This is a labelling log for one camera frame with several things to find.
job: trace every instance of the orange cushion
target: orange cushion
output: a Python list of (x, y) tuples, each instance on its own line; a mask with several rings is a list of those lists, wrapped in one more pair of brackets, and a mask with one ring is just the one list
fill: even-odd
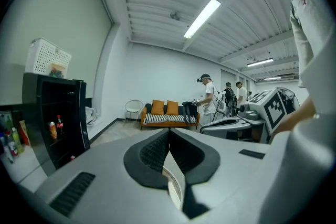
[(152, 115), (163, 115), (164, 101), (153, 100)]
[(178, 116), (178, 102), (167, 101), (167, 115)]

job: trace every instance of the ceiling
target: ceiling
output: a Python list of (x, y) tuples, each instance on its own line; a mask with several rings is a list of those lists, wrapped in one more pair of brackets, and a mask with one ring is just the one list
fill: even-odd
[[(196, 55), (256, 81), (298, 73), (290, 0), (219, 0), (221, 7), (191, 39), (184, 34), (209, 0), (113, 1), (118, 3), (116, 13), (134, 43)], [(174, 12), (179, 12), (180, 20), (171, 18)], [(273, 63), (246, 67), (271, 57)]]

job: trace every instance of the gray pants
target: gray pants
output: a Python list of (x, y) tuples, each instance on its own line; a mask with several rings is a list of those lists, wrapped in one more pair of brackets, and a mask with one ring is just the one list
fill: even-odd
[(204, 126), (205, 124), (208, 124), (208, 123), (211, 123), (211, 122), (215, 121), (217, 119), (217, 115), (218, 114), (216, 114), (216, 116), (215, 116), (215, 113), (204, 114), (202, 126)]

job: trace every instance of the white chair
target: white chair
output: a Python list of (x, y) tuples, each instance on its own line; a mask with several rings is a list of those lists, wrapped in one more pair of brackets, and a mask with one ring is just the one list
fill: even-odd
[(135, 113), (135, 121), (139, 118), (139, 112), (142, 109), (143, 104), (139, 100), (131, 100), (128, 101), (125, 105), (126, 113), (125, 113), (125, 122), (127, 121), (127, 115), (130, 113), (130, 119), (132, 119), (132, 113)]

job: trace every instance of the white t-shirt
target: white t-shirt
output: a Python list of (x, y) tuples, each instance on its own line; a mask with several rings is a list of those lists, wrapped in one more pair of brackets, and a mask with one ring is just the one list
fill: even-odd
[(239, 89), (238, 95), (243, 97), (243, 99), (237, 103), (237, 108), (239, 109), (242, 104), (246, 104), (247, 90), (244, 86)]
[(327, 44), (336, 43), (336, 23), (326, 0), (291, 0), (290, 20), (299, 55), (300, 74)]
[(213, 95), (212, 101), (208, 104), (204, 104), (204, 114), (213, 114), (216, 113), (217, 108), (217, 99), (218, 98), (218, 91), (216, 87), (214, 86), (213, 82), (209, 82), (205, 89), (205, 96), (207, 93), (211, 93)]

